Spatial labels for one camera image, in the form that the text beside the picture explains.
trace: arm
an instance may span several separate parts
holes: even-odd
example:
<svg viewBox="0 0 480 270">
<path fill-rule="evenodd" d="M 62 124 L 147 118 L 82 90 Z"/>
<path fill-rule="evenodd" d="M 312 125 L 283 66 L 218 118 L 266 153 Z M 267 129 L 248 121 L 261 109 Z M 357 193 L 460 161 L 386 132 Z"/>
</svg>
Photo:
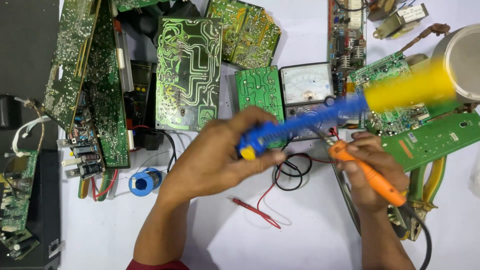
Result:
<svg viewBox="0 0 480 270">
<path fill-rule="evenodd" d="M 403 168 L 384 152 L 379 136 L 367 132 L 354 133 L 348 152 L 368 163 L 392 185 L 406 190 L 409 184 Z M 339 164 L 352 184 L 352 199 L 359 211 L 362 239 L 362 268 L 364 270 L 414 270 L 387 216 L 388 202 L 368 184 L 363 171 L 354 161 Z"/>
<path fill-rule="evenodd" d="M 162 265 L 180 260 L 191 199 L 223 192 L 285 160 L 280 151 L 267 152 L 252 161 L 237 160 L 235 146 L 241 134 L 266 121 L 275 123 L 276 119 L 262 109 L 249 107 L 231 120 L 208 123 L 162 182 L 135 243 L 135 261 Z"/>
</svg>

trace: hand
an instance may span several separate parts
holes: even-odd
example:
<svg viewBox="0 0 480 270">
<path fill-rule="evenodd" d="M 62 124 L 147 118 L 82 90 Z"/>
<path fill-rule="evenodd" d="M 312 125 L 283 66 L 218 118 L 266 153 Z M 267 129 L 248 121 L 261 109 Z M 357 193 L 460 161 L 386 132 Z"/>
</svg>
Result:
<svg viewBox="0 0 480 270">
<path fill-rule="evenodd" d="M 394 157 L 383 150 L 379 136 L 368 132 L 356 132 L 352 134 L 352 138 L 355 141 L 348 144 L 348 153 L 369 164 L 398 191 L 406 190 L 410 179 L 403 173 L 402 166 L 395 161 Z M 390 203 L 372 189 L 356 162 L 339 162 L 338 168 L 347 172 L 352 184 L 352 200 L 359 211 L 384 213 Z"/>
<path fill-rule="evenodd" d="M 282 163 L 285 154 L 280 151 L 267 151 L 253 161 L 237 160 L 240 136 L 264 122 L 276 123 L 276 118 L 258 107 L 248 107 L 230 120 L 210 121 L 166 176 L 158 197 L 182 203 L 217 194 Z"/>
</svg>

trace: white wire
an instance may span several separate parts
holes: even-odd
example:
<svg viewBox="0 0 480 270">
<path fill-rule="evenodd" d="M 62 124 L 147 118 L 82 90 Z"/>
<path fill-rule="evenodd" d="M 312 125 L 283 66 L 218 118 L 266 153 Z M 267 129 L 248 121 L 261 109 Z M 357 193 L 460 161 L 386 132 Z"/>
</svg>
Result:
<svg viewBox="0 0 480 270">
<path fill-rule="evenodd" d="M 17 132 L 15 133 L 15 137 L 13 138 L 13 141 L 12 141 L 12 149 L 13 151 L 15 152 L 15 154 L 18 156 L 18 157 L 21 157 L 21 156 L 24 156 L 26 155 L 25 153 L 26 152 L 20 152 L 18 150 L 18 147 L 17 147 L 17 144 L 18 144 L 18 137 L 20 136 L 20 131 L 22 129 L 24 129 L 25 127 L 27 127 L 27 130 L 26 132 L 22 135 L 22 138 L 25 138 L 27 137 L 27 135 L 30 133 L 30 131 L 32 130 L 32 128 L 38 124 L 38 123 L 41 123 L 41 122 L 46 122 L 46 121 L 50 121 L 50 118 L 48 116 L 42 116 L 41 118 L 37 118 L 33 121 L 30 121 L 26 124 L 24 124 L 22 127 L 20 127 Z"/>
</svg>

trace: red sleeve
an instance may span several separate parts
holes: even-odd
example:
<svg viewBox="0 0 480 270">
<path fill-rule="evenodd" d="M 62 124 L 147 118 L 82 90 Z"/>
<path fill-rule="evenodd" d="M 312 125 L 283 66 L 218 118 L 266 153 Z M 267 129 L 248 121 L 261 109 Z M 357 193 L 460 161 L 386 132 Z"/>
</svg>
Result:
<svg viewBox="0 0 480 270">
<path fill-rule="evenodd" d="M 127 266 L 127 270 L 189 270 L 182 262 L 180 261 L 171 261 L 163 265 L 145 265 L 138 263 L 134 260 L 130 262 Z"/>
</svg>

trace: orange soldering iron handle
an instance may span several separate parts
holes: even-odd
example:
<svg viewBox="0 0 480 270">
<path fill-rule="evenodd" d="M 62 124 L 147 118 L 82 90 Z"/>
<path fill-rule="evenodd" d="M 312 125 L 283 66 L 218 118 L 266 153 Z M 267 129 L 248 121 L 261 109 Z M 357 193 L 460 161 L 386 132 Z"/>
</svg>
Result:
<svg viewBox="0 0 480 270">
<path fill-rule="evenodd" d="M 343 161 L 355 161 L 365 174 L 370 186 L 378 193 L 380 196 L 385 198 L 391 204 L 396 207 L 402 206 L 406 203 L 407 198 L 401 195 L 396 188 L 392 186 L 381 174 L 376 170 L 370 167 L 367 163 L 354 158 L 352 155 L 347 153 L 347 143 L 343 140 L 338 140 L 335 144 L 330 147 L 328 150 L 330 155 L 337 160 Z"/>
</svg>

